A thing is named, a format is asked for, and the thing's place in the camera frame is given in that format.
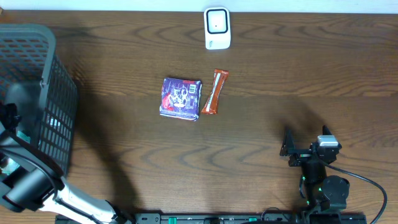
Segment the red orange snack bar wrapper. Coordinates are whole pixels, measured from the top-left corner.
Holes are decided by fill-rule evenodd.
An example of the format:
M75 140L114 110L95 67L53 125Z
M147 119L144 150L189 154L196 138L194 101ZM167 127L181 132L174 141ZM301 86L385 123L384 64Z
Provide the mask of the red orange snack bar wrapper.
M201 111L202 114L217 114L219 105L219 96L223 88L223 85L229 77L229 71L227 70L214 70L214 80L211 93Z

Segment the mint green snack packet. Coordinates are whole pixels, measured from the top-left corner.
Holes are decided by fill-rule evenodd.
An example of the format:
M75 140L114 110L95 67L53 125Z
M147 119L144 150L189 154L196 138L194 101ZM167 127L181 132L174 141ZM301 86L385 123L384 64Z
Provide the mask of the mint green snack packet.
M43 168L54 177L63 175L61 168L46 154L16 134L20 116L1 117L1 171L12 174L23 165L28 168Z

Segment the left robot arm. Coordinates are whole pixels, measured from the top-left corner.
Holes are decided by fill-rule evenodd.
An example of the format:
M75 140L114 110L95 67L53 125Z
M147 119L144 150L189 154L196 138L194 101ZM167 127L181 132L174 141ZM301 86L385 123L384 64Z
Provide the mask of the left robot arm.
M48 155L17 137L21 119L15 104L1 105L1 169L9 161L18 164L17 169L1 179L1 205L13 212L53 212L77 223L136 222L107 200L94 198L70 185Z

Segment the purple Carefree packet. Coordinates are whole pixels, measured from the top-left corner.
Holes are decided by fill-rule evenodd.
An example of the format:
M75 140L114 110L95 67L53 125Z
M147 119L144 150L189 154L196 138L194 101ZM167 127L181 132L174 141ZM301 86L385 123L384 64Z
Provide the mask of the purple Carefree packet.
M160 115L196 121L199 118L201 88L199 80L165 78L159 107Z

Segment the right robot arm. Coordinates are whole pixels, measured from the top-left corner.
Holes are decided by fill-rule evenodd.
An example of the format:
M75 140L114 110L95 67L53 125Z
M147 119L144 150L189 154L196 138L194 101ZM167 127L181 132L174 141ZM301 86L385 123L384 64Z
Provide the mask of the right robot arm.
M292 132L289 129L285 132L280 155L289 158L290 167L302 170L299 192L307 199L307 208L300 213L306 222L322 213L338 216L346 208L349 182L337 175L326 174L327 165L336 160L340 149L341 144L326 126L307 149L296 148Z

